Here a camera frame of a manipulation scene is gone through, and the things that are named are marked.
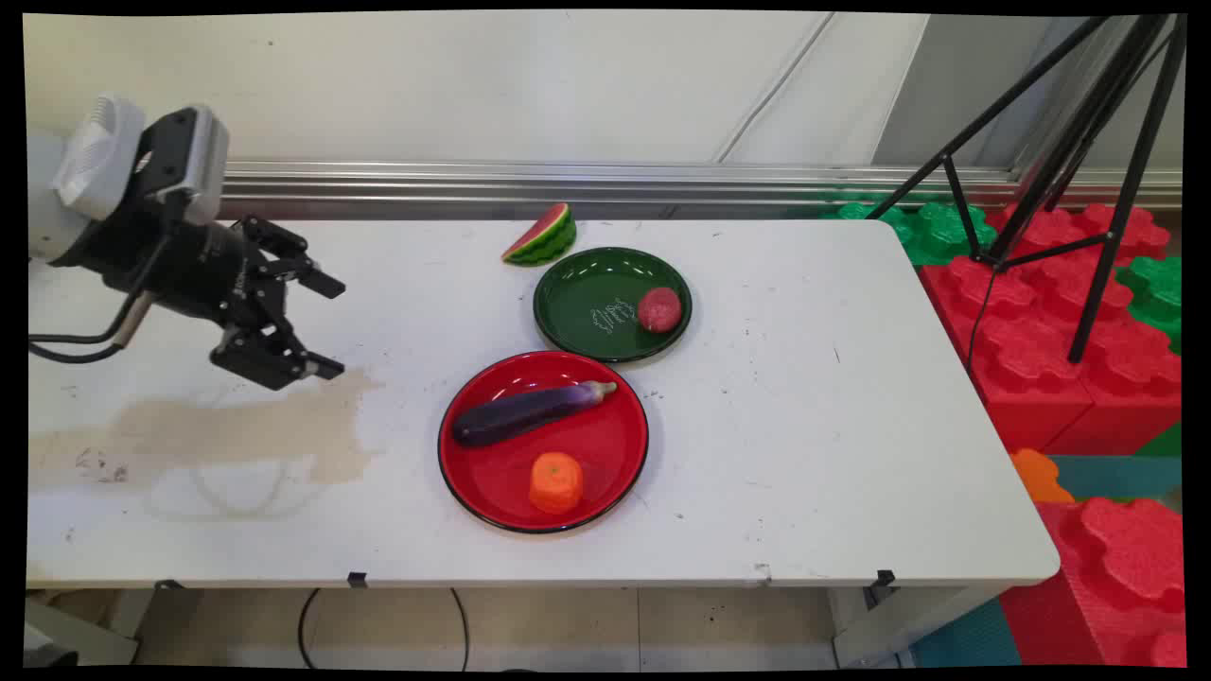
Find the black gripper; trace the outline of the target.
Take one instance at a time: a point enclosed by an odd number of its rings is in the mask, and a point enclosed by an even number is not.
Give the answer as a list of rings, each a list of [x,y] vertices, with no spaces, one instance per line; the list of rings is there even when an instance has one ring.
[[[54,351],[63,365],[88,365],[130,347],[148,307],[167,307],[207,320],[223,332],[210,361],[269,391],[318,376],[331,380],[345,366],[310,351],[286,317],[286,288],[298,281],[327,299],[346,284],[322,271],[308,254],[308,239],[275,221],[246,216],[230,227],[199,225],[184,218],[172,198],[126,200],[104,221],[85,221],[81,236],[52,259],[53,267],[82,267],[99,274],[125,299],[111,324],[94,336],[53,334],[54,345],[98,345],[96,351]]]

